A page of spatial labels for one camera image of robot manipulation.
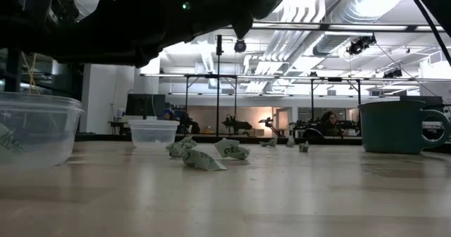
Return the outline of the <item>large clear plastic container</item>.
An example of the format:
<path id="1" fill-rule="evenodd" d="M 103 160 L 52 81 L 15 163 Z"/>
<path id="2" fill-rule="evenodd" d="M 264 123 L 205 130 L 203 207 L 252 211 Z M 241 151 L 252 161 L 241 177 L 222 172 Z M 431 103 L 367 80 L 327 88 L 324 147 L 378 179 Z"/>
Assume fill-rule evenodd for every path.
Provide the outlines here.
<path id="1" fill-rule="evenodd" d="M 0 152 L 0 173 L 63 163 L 73 151 L 82 114 L 80 101 L 67 97 L 0 92 L 0 124 L 26 152 Z"/>

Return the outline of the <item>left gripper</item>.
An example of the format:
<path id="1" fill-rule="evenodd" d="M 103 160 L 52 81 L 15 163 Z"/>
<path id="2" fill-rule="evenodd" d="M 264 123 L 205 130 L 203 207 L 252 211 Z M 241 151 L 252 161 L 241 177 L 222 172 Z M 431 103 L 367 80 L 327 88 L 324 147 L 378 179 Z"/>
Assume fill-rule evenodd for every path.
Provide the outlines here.
<path id="1" fill-rule="evenodd" d="M 282 0 L 121 0 L 135 11 L 143 35 L 135 42 L 136 67 L 146 66 L 166 47 L 230 26 L 243 39 L 255 20 L 267 17 Z"/>

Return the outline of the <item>teal ceramic mug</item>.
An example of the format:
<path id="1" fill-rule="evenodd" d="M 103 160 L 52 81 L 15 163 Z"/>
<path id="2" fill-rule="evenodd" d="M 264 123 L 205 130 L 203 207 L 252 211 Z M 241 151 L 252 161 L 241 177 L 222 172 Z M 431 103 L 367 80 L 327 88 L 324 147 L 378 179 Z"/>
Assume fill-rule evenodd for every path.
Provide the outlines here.
<path id="1" fill-rule="evenodd" d="M 416 100 L 372 102 L 358 106 L 362 146 L 367 152 L 418 154 L 426 148 L 443 145 L 451 136 L 451 122 L 444 113 L 426 109 Z M 443 134 L 430 140 L 423 133 L 423 122 L 435 117 L 443 124 Z"/>

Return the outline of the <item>black aluminium rig frame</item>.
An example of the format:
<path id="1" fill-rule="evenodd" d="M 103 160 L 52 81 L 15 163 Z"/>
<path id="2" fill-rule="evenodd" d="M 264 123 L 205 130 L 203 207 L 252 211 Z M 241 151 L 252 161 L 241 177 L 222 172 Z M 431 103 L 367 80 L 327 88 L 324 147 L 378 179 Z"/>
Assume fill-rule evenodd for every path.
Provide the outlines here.
<path id="1" fill-rule="evenodd" d="M 398 25 L 381 23 L 284 23 L 284 22 L 253 22 L 249 31 L 252 30 L 274 30 L 274 31 L 294 31 L 294 32 L 330 32 L 331 34 L 363 35 L 364 33 L 444 33 L 445 30 L 440 25 Z"/>

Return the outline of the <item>dark office chair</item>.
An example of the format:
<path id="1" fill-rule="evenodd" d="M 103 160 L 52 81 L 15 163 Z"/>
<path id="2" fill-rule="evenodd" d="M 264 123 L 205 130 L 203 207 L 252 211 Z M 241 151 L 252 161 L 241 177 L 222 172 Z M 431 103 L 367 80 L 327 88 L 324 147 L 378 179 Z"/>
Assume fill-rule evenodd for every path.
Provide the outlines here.
<path id="1" fill-rule="evenodd" d="M 193 133 L 193 134 L 200 133 L 199 124 L 192 118 L 190 118 L 188 113 L 183 112 L 180 115 L 179 122 L 180 122 L 180 125 L 178 126 L 179 133 Z"/>

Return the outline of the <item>small clear plastic container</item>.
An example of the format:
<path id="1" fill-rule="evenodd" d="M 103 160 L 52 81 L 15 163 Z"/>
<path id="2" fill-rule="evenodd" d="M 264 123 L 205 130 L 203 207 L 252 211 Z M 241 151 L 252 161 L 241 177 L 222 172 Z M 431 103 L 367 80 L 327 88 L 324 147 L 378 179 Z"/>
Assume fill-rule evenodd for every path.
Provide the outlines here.
<path id="1" fill-rule="evenodd" d="M 128 121 L 132 143 L 141 149 L 165 148 L 172 144 L 179 124 L 178 121 L 152 119 Z"/>

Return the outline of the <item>person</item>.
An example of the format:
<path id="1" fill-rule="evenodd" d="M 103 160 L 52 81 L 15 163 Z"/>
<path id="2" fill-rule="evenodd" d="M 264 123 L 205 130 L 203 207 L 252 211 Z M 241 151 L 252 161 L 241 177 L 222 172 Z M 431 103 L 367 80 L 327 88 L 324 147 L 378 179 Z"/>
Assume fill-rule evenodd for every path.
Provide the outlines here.
<path id="1" fill-rule="evenodd" d="M 326 112 L 321 117 L 319 128 L 323 136 L 344 136 L 344 131 L 340 127 L 337 116 L 332 111 Z"/>

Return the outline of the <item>background black rig frame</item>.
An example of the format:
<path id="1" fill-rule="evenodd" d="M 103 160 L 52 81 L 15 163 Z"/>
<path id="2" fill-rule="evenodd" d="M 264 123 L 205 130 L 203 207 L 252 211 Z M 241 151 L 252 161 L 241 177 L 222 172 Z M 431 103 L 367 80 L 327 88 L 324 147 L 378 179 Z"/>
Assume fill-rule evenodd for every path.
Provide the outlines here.
<path id="1" fill-rule="evenodd" d="M 357 91 L 357 99 L 358 105 L 362 103 L 362 92 L 361 85 L 362 79 L 360 78 L 341 78 L 341 77 L 317 77 L 310 78 L 310 98 L 311 98 L 311 119 L 314 119 L 314 90 L 322 83 L 322 82 L 332 82 L 332 83 L 341 83 L 346 82 L 350 85 L 350 87 Z"/>
<path id="2" fill-rule="evenodd" d="M 197 80 L 199 78 L 206 78 L 206 79 L 217 79 L 217 74 L 210 74 L 210 73 L 205 73 L 205 74 L 186 74 L 184 75 L 184 77 L 186 78 L 186 86 L 185 86 L 185 111 L 188 110 L 188 98 L 189 98 L 189 88 L 192 85 L 192 83 L 190 83 L 190 78 L 195 78 L 195 81 L 193 83 L 196 83 Z M 225 80 L 227 79 L 233 79 L 235 80 L 235 84 L 233 84 L 233 87 L 236 88 L 237 86 L 237 75 L 221 75 L 221 78 L 224 78 Z"/>

